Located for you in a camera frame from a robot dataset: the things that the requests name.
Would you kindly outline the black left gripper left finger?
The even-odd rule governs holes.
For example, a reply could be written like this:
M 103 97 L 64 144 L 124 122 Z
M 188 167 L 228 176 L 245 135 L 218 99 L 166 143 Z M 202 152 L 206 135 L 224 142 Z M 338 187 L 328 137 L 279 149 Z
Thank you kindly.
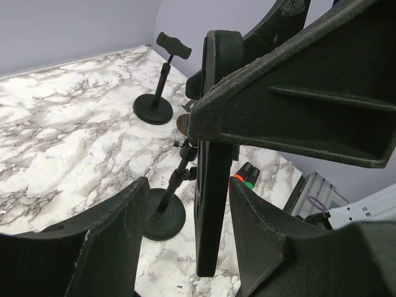
M 1 235 L 1 296 L 137 296 L 149 182 L 41 232 Z

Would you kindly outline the tall black phone stand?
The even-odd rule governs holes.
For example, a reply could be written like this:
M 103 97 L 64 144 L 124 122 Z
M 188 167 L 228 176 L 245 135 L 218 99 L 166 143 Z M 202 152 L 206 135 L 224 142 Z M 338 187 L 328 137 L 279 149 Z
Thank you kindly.
M 184 181 L 195 181 L 197 167 L 187 168 L 197 158 L 198 141 L 187 138 L 183 143 L 176 141 L 181 161 L 169 179 L 166 189 L 153 188 L 149 192 L 144 237 L 153 241 L 166 241 L 175 237 L 186 221 L 186 211 L 181 199 L 175 194 Z

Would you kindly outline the short black phone stand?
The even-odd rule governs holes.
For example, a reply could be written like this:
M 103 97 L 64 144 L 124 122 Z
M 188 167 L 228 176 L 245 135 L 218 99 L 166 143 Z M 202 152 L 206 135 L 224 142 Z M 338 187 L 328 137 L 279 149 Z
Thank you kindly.
M 178 38 L 170 37 L 164 32 L 158 34 L 156 44 L 164 48 L 170 56 L 167 62 L 162 65 L 155 93 L 145 93 L 138 96 L 134 101 L 133 111 L 143 122 L 159 126 L 167 124 L 173 117 L 172 105 L 162 97 L 170 73 L 171 62 L 175 56 L 188 59 L 192 49 L 184 45 Z

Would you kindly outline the brown round base phone stand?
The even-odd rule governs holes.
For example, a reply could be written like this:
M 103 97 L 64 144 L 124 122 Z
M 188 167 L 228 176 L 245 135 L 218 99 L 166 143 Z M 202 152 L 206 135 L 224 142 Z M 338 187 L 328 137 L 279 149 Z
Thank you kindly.
M 188 136 L 189 114 L 181 114 L 176 120 L 178 130 Z

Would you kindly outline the black phone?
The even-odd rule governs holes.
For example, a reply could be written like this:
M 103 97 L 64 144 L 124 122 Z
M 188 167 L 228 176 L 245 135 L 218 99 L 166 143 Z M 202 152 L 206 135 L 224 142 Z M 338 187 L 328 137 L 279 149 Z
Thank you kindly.
M 211 30 L 204 40 L 200 94 L 204 96 L 222 78 L 242 67 L 243 38 L 239 32 Z M 234 146 L 199 142 L 198 177 L 194 198 L 196 274 L 215 274 L 222 235 Z

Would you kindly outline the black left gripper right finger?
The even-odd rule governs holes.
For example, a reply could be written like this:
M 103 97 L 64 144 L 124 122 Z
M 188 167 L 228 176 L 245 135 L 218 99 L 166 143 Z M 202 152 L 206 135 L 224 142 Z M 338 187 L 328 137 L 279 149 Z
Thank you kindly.
M 335 231 L 292 217 L 231 178 L 243 296 L 394 296 L 395 223 Z

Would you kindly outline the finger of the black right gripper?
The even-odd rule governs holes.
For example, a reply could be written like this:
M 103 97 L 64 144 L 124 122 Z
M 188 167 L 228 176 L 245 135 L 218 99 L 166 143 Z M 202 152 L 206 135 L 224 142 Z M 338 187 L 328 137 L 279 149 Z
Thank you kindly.
M 237 37 L 243 42 L 241 66 L 264 57 L 302 31 L 310 3 L 310 0 L 276 1 L 253 29 Z
M 395 150 L 395 2 L 337 1 L 204 96 L 201 78 L 187 82 L 194 139 L 384 168 Z

